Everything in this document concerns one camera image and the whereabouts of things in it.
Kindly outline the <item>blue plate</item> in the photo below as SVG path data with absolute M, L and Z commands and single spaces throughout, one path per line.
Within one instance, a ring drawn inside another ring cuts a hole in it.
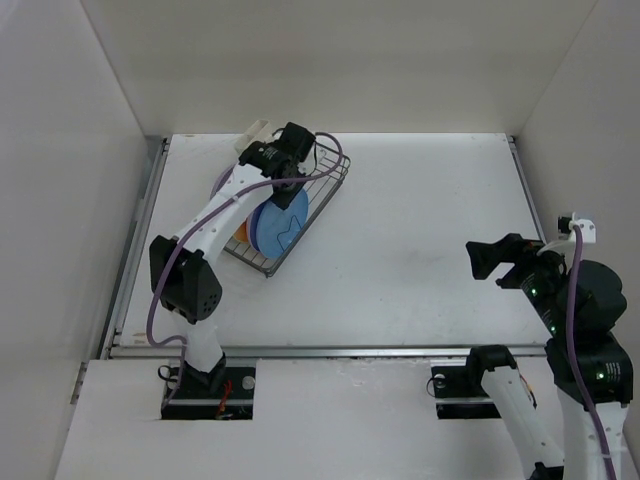
M 279 258 L 305 226 L 308 212 L 309 199 L 304 189 L 296 194 L 285 209 L 267 200 L 257 217 L 254 230 L 259 252 L 267 259 Z

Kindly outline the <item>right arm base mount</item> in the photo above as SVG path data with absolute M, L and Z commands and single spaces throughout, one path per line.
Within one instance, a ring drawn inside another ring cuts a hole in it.
M 471 381 L 466 366 L 433 366 L 425 390 L 435 399 L 439 420 L 501 418 L 489 395 Z

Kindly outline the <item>light purple plate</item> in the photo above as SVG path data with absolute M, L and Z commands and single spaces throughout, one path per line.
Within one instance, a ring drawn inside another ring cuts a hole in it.
M 264 206 L 264 203 L 260 204 L 247 218 L 247 235 L 249 244 L 256 252 L 260 251 L 257 243 L 257 226 Z

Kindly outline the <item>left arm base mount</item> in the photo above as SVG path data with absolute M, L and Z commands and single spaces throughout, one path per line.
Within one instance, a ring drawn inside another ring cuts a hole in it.
M 184 373 L 178 381 L 178 365 L 161 365 L 158 376 L 165 382 L 160 407 L 162 420 L 252 420 L 256 388 L 256 365 L 230 364 L 214 391 Z

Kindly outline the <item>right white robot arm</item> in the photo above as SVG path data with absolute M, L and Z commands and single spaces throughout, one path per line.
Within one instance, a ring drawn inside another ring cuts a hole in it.
M 627 308 L 619 276 L 582 257 L 584 224 L 573 221 L 550 244 L 508 234 L 469 241 L 472 276 L 487 279 L 501 264 L 504 290 L 521 291 L 550 334 L 544 351 L 563 416 L 557 446 L 538 419 L 533 396 L 504 345 L 470 350 L 465 386 L 493 401 L 526 479 L 618 479 L 621 435 L 633 398 L 633 364 L 612 329 Z

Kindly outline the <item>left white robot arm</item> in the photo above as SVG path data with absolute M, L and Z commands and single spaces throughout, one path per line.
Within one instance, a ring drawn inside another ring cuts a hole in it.
M 315 177 L 303 166 L 316 146 L 306 128 L 289 122 L 276 135 L 254 131 L 242 140 L 238 160 L 206 206 L 173 236 L 158 235 L 149 247 L 153 297 L 147 339 L 158 345 L 155 313 L 168 311 L 180 328 L 170 338 L 181 345 L 177 376 L 188 377 L 205 397 L 217 394 L 224 382 L 225 354 L 211 319 L 223 294 L 214 272 L 218 257 L 241 226 L 255 231 L 264 257 L 280 257 L 306 222 L 304 185 Z

